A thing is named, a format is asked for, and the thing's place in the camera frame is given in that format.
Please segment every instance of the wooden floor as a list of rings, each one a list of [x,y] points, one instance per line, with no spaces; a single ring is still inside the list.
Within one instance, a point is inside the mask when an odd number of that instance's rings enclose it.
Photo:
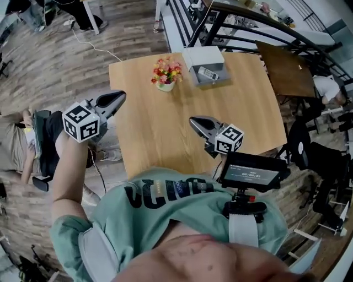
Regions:
[[[94,5],[94,1],[91,3],[93,12],[102,13],[102,17],[109,21],[109,26],[98,36],[93,32],[78,31],[80,40],[91,41],[96,48],[109,50],[121,59],[168,52],[164,34],[154,34],[152,31],[154,0],[101,0],[102,10]],[[0,78],[0,111],[3,114],[20,111],[28,106],[32,109],[63,110],[74,101],[109,90],[108,64],[116,62],[116,59],[108,53],[93,50],[90,45],[79,44],[69,26],[62,25],[67,19],[69,16],[62,12],[40,34],[34,34],[21,23],[10,35],[8,43],[2,48],[4,61],[13,60],[13,64],[8,67],[9,78]],[[293,118],[290,105],[281,107],[281,111],[284,120],[291,123]],[[118,144],[114,124],[110,123],[110,127],[111,130],[102,140],[103,146]],[[322,133],[313,133],[313,140],[333,149],[345,149],[342,134],[327,133],[326,125],[320,128]],[[108,189],[126,180],[122,162],[102,162],[99,167]],[[283,181],[282,188],[269,192],[268,197],[278,203],[289,228],[293,229],[307,214],[307,209],[298,208],[304,200],[299,190],[306,185],[307,176],[312,172],[299,171],[293,165],[291,172],[291,176]],[[87,171],[85,182],[100,196],[104,194],[101,180],[94,169]],[[50,266],[62,270],[49,239],[50,193],[8,183],[6,189],[8,201],[4,206],[8,216],[0,217],[0,231],[9,239],[11,245],[3,245],[11,258],[15,262],[18,262],[19,255],[31,259],[33,255],[30,248],[35,245],[40,256],[50,255],[47,260]],[[320,219],[320,215],[309,211],[300,229],[311,232]],[[322,255],[313,266],[313,272],[319,278],[326,275],[350,238],[351,225],[344,239],[320,231],[325,240],[320,250]],[[280,255],[300,242],[300,238],[291,235]]]

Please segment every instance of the black metal railing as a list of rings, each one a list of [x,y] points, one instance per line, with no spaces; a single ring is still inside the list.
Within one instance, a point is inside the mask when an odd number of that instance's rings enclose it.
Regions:
[[[211,2],[211,0],[202,1],[203,8],[198,10],[191,8],[191,6],[187,7],[183,0],[167,0],[167,4],[172,10],[181,41],[185,47],[194,47],[196,42],[200,40],[201,46],[217,46],[221,50],[231,52],[259,53],[254,40],[237,36],[238,31],[246,31],[276,40],[279,42],[278,45],[280,47],[303,56],[307,60],[312,72],[317,75],[334,74],[346,84],[353,82],[352,77],[326,52],[326,50],[332,50],[334,44],[331,46],[318,46],[288,26],[260,13],[246,9],[241,4],[229,5],[216,1]],[[236,24],[224,22],[230,15]],[[253,29],[252,27],[256,26],[257,22],[282,31],[286,35],[287,40]],[[231,32],[225,34],[225,32],[220,32],[221,28],[226,28]],[[245,47],[237,44],[231,45],[231,40],[246,42],[250,45]]]
[[[312,30],[329,33],[326,26],[307,3],[305,3],[303,0],[287,1],[292,4],[294,9],[297,10],[300,16],[302,16],[303,21],[305,21]]]

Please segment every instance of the remote control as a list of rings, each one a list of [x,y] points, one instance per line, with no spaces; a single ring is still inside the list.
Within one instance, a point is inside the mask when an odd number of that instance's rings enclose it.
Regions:
[[[218,74],[210,71],[207,68],[200,67],[199,69],[199,74],[202,74],[204,77],[207,77],[212,80],[217,80],[218,79]]]

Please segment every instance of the hand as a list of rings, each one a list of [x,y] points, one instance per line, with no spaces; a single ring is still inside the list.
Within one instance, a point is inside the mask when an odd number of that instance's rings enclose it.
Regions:
[[[35,145],[33,143],[30,143],[27,147],[27,159],[34,160],[35,156]]]
[[[32,116],[24,116],[23,117],[23,123],[26,126],[26,128],[33,128],[33,118]]]

